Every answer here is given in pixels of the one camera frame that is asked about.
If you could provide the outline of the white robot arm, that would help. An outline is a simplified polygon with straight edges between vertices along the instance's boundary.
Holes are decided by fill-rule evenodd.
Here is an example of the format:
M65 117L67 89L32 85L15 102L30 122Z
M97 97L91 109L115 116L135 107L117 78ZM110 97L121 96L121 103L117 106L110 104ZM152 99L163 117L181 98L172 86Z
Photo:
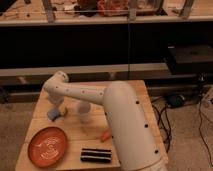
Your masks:
M62 71L43 86L51 103L64 96L102 105L123 171L168 171L135 89L125 81L106 87L73 84Z

